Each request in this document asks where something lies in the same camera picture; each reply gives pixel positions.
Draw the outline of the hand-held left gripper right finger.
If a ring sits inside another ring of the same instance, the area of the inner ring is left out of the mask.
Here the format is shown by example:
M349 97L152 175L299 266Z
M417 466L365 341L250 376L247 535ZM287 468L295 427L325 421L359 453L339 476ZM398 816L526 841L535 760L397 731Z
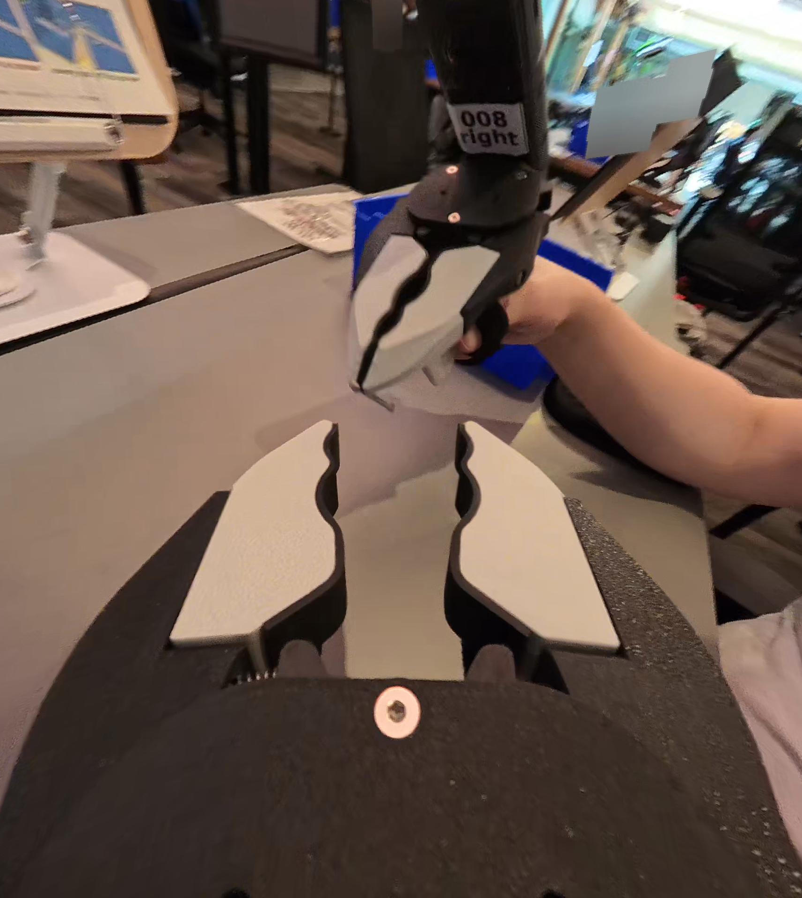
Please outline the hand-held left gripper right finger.
M459 477L444 615L465 674L487 645L519 675L553 651L614 657L621 639L564 494L534 463L474 421L459 425Z

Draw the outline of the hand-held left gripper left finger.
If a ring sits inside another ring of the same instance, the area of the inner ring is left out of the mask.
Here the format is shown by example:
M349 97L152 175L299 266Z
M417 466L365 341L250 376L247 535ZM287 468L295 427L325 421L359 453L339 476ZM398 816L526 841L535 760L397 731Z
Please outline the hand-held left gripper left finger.
M255 675L328 675L347 609L339 429L321 420L233 485L170 632L173 648L232 645Z

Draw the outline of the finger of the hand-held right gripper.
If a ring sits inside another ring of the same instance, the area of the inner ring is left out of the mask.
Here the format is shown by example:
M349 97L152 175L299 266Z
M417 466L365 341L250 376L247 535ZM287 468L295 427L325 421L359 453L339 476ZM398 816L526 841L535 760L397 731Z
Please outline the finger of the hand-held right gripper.
M468 329L462 315L464 305L498 258L499 253L485 247L450 249L437 256L426 292L406 310L403 320L403 324L411 324L418 331L430 327L436 339L436 352L424 366L417 367L408 376L419 370L437 385L450 373L454 364L452 350ZM366 391L379 394L387 387Z
M403 324L426 292L437 261L414 237L391 234L350 297L348 375L354 390L381 390L422 367L436 352L430 327Z

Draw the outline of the person's right forearm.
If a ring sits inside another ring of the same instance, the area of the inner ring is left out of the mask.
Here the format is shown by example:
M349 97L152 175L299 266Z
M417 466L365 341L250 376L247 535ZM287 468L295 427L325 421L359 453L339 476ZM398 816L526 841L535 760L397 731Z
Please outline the person's right forearm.
M542 347L566 386L637 459L687 485L802 508L802 398L754 394L654 339L578 277L548 288Z

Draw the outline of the person's right hand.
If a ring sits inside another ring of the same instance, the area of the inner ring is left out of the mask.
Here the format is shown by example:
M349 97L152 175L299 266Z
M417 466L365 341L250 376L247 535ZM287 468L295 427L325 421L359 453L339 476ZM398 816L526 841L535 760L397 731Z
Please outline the person's right hand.
M577 312L607 299L589 280L537 256L530 276L499 301L507 319L503 344L537 346Z

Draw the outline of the printed paper sheet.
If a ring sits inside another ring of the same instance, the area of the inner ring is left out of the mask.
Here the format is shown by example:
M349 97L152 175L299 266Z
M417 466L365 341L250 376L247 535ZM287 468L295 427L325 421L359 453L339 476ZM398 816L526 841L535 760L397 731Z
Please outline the printed paper sheet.
M350 253L355 204L362 195L350 191L292 194L246 199L235 205L309 250L325 255Z

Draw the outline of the blue plastic bin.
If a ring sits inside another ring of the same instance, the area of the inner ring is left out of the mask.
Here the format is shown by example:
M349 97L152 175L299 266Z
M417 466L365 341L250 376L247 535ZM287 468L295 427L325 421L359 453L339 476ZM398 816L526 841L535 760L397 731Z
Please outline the blue plastic bin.
M392 211L396 202L405 197L407 194L402 193L353 200L352 288L356 288L359 277L362 275L362 255L372 231ZM590 281L604 292L608 291L615 277L613 268L577 253L550 238L542 241L538 255ZM489 374L518 390L526 390L535 381L548 382L555 376L553 369L539 351L524 345L502 345L496 353L489 355L480 365Z

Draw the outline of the black wrist rest pad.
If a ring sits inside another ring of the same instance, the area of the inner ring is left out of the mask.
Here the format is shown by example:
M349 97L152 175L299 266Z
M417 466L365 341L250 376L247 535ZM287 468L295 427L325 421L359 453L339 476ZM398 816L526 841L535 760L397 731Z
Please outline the black wrist rest pad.
M663 483L687 488L687 484L670 478L631 455L626 448L601 426L559 376L554 376L545 388L542 404L548 417L555 424L562 427L571 437L574 437L581 443L585 443L592 450Z

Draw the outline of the tilted board on stand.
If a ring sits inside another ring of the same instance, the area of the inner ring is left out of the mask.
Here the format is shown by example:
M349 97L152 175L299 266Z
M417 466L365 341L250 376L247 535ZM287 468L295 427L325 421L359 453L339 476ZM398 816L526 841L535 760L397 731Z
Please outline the tilted board on stand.
M683 140L699 122L700 118L696 117L657 126L647 149L610 157L585 185L578 188L573 196L551 214L550 220L566 219L605 206L664 156L665 152Z

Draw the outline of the black framed easel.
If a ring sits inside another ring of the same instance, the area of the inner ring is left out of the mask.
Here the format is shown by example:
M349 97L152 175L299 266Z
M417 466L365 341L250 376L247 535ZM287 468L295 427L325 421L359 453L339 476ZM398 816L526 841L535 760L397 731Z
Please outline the black framed easel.
M221 1L219 46L246 66L250 193L270 193L270 65L324 73L328 68L328 1Z

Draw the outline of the white board stand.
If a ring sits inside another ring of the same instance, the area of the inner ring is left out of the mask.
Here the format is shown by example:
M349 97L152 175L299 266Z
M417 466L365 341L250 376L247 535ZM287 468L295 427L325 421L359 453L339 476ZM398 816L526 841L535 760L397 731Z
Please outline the white board stand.
M141 277L53 229L62 163L34 163L18 232L0 235L0 348L148 298Z

